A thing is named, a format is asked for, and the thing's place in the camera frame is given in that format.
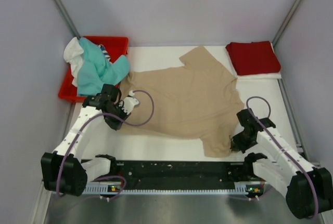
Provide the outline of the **teal t-shirt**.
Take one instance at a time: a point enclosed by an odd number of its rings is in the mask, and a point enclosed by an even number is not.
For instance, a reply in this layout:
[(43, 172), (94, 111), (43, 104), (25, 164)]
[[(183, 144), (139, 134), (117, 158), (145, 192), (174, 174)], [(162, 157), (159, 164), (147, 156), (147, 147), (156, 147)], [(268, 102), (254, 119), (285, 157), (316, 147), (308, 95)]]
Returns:
[(85, 37), (79, 39), (79, 44), (84, 49), (83, 65), (78, 72), (79, 96), (96, 95), (104, 84), (116, 85), (128, 75), (130, 63), (125, 55), (106, 66), (99, 64), (99, 59), (104, 61), (105, 58), (98, 45)]

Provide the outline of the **beige t-shirt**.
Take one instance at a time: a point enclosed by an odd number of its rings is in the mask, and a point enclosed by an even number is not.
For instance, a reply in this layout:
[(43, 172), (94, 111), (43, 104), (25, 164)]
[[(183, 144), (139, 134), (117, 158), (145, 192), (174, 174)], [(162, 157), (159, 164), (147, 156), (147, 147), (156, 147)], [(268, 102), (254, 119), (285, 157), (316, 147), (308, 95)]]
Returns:
[(207, 157), (226, 157), (244, 108), (237, 80), (209, 51), (198, 46), (180, 57), (175, 68), (131, 71), (121, 82), (140, 101), (120, 133), (200, 139)]

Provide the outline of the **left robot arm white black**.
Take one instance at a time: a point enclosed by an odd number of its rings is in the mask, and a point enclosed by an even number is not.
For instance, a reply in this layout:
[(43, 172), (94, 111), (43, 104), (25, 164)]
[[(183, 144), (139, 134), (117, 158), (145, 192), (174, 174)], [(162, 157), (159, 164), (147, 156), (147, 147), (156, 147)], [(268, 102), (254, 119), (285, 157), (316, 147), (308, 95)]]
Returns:
[(46, 190), (58, 195), (80, 196), (89, 182), (101, 176), (109, 181), (117, 177), (113, 156), (95, 155), (87, 162), (82, 161), (82, 156), (98, 125), (104, 123), (119, 130), (139, 104), (133, 91), (123, 99), (120, 99), (121, 95), (119, 88), (105, 84), (100, 93), (85, 98), (79, 116), (63, 141), (41, 158)]

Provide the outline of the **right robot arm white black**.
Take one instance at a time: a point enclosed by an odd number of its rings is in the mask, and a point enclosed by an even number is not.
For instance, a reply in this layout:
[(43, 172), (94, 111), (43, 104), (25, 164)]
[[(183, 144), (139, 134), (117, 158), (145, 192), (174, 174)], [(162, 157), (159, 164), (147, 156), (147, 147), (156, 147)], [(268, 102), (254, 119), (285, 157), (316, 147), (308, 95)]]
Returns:
[(244, 155), (243, 175), (268, 182), (286, 200), (292, 214), (312, 218), (332, 210), (332, 176), (303, 158), (269, 118), (257, 119), (250, 109), (237, 113), (242, 132), (232, 148)]

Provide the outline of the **red white blue striped shirt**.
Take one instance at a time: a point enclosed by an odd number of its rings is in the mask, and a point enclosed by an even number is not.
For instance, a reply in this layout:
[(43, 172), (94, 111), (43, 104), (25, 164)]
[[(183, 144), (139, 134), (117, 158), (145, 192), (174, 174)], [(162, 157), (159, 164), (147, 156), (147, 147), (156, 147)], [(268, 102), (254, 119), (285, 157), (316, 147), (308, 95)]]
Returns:
[(109, 53), (107, 52), (105, 46), (103, 44), (99, 44), (98, 47), (100, 48), (105, 60), (102, 61), (101, 59), (99, 59), (99, 64), (103, 64), (103, 65), (106, 65), (108, 66), (111, 62), (111, 56), (109, 55)]

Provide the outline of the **red plastic bin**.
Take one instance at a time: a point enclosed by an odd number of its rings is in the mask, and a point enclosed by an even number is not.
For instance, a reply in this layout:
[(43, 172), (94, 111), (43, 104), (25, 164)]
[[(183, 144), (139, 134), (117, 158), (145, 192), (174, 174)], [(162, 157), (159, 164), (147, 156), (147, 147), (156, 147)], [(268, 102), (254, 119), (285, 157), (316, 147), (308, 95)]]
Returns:
[[(119, 36), (84, 36), (94, 44), (103, 44), (106, 50), (111, 55), (111, 62), (115, 62), (120, 55), (127, 54), (129, 39), (127, 37)], [(70, 102), (83, 102), (87, 96), (79, 96), (77, 94), (77, 87), (72, 85), (73, 76), (69, 67), (62, 85), (60, 87), (58, 96)]]

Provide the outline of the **white t-shirt in bin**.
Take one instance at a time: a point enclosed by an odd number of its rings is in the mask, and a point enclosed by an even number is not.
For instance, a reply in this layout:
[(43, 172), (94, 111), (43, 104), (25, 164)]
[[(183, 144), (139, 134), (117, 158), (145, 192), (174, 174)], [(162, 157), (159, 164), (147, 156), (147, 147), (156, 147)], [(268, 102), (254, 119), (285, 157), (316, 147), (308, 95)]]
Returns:
[(78, 72), (83, 65), (84, 49), (80, 46), (77, 37), (74, 37), (65, 47), (63, 58), (70, 65), (71, 75), (73, 76), (72, 85), (78, 86)]

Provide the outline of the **folded white t-shirt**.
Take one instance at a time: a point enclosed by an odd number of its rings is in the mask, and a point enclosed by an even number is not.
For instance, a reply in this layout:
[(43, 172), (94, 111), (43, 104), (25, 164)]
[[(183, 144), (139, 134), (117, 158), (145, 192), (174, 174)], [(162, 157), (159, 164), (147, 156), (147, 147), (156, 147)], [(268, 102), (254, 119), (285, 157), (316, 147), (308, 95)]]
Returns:
[(279, 73), (270, 73), (270, 74), (258, 74), (258, 75), (247, 75), (247, 76), (239, 76), (236, 74), (236, 77), (242, 80), (245, 79), (277, 79), (281, 78), (281, 74)]

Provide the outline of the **folded red t-shirt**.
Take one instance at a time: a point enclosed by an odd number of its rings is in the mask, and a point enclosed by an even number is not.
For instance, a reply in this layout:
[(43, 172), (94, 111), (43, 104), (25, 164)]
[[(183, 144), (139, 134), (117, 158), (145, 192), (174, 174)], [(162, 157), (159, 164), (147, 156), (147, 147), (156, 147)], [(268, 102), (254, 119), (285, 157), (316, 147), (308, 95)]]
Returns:
[(232, 66), (239, 76), (279, 73), (281, 65), (269, 41), (226, 45)]

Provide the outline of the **right aluminium side rail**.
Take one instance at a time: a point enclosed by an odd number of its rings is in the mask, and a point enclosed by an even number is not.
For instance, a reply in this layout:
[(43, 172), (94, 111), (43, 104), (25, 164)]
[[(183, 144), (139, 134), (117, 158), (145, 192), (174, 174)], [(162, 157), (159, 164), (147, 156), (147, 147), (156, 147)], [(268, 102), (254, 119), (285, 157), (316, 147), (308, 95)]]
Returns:
[(291, 125), (291, 130), (292, 130), (295, 142), (296, 142), (296, 146), (298, 148), (299, 153), (306, 160), (308, 160), (309, 156), (306, 152), (306, 146), (304, 145), (303, 140), (302, 140), (301, 132), (300, 132), (300, 129), (299, 129), (299, 126), (298, 126), (298, 123), (297, 123), (297, 119), (296, 119), (296, 115), (294, 113), (294, 108), (293, 108), (293, 106), (291, 104), (291, 101), (288, 97), (288, 93), (287, 93), (287, 90), (286, 90), (286, 85), (285, 85), (282, 78), (278, 79), (277, 81), (278, 81), (278, 85), (279, 85), (279, 88), (280, 88), (281, 96), (282, 96), (283, 101), (284, 101), (284, 105), (286, 107), (287, 116), (288, 116), (288, 119), (289, 119), (289, 123)]

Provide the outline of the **aluminium front rail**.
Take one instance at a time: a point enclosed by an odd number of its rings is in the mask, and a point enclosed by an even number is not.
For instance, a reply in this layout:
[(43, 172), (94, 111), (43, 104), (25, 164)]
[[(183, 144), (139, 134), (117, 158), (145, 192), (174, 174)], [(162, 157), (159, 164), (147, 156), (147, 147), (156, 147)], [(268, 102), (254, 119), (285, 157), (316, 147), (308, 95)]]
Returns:
[[(90, 160), (80, 163), (78, 161), (65, 163), (61, 175), (60, 164), (56, 162), (42, 161), (42, 175), (45, 187), (49, 190), (56, 190), (57, 180), (60, 180), (61, 187), (76, 186), (83, 187), (88, 182), (97, 180), (98, 177), (109, 174), (116, 166), (117, 161), (110, 161), (108, 159)], [(260, 178), (260, 175), (254, 173), (253, 166), (249, 163), (243, 162), (244, 168)]]

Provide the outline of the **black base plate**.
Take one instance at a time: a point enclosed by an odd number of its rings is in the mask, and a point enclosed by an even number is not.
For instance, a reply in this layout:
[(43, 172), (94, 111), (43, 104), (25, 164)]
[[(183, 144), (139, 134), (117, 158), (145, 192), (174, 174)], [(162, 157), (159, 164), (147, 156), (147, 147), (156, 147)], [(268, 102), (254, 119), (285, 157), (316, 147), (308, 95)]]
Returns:
[(126, 161), (118, 160), (109, 174), (122, 176), (130, 189), (231, 189), (232, 183), (261, 179), (242, 162)]

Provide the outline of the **left aluminium corner post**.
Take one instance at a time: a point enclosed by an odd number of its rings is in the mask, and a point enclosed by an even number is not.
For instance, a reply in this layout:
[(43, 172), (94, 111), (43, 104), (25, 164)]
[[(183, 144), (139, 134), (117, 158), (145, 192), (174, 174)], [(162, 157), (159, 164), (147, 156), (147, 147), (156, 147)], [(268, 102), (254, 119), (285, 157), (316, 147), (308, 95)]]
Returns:
[(74, 37), (79, 38), (80, 34), (74, 24), (74, 22), (72, 21), (65, 5), (63, 4), (62, 0), (53, 0), (57, 10), (59, 11), (63, 21), (65, 22), (65, 25), (67, 26), (68, 30), (71, 32), (71, 34)]

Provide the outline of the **aluminium corner post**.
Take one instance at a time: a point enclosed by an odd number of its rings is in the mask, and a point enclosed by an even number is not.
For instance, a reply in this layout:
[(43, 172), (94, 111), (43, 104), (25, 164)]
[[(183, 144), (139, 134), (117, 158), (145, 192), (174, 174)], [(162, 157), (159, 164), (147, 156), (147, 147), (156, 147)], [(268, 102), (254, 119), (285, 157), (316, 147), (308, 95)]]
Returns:
[(63, 4), (62, 0), (53, 0), (57, 10), (59, 11), (63, 21), (65, 22), (65, 25), (67, 26), (68, 30), (71, 32), (71, 34), (74, 37), (79, 38), (80, 34), (74, 24), (74, 22), (72, 21), (65, 5)]
[(277, 33), (275, 34), (275, 36), (272, 40), (272, 45), (273, 45), (274, 48), (278, 44), (278, 42), (280, 41), (280, 39), (283, 36), (285, 30), (287, 29), (289, 23), (293, 19), (295, 13), (299, 9), (299, 7), (300, 7), (300, 5), (302, 4), (303, 1), (304, 0), (294, 0), (294, 2), (292, 3), (288, 13), (286, 14), (282, 24), (280, 25)]

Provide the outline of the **right aluminium corner post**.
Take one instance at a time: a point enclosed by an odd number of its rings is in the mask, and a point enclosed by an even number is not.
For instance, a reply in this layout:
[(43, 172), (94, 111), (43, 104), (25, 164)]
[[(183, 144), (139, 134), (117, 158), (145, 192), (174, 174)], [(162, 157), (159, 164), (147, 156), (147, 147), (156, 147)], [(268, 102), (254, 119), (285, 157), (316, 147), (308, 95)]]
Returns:
[(277, 33), (275, 34), (275, 36), (272, 40), (272, 45), (273, 45), (274, 48), (278, 44), (278, 42), (280, 41), (280, 39), (283, 36), (285, 30), (287, 29), (289, 23), (293, 19), (295, 13), (299, 9), (299, 7), (300, 7), (300, 5), (302, 4), (303, 1), (304, 0), (294, 0), (294, 2), (292, 3), (288, 13), (286, 14), (282, 24), (280, 25)]

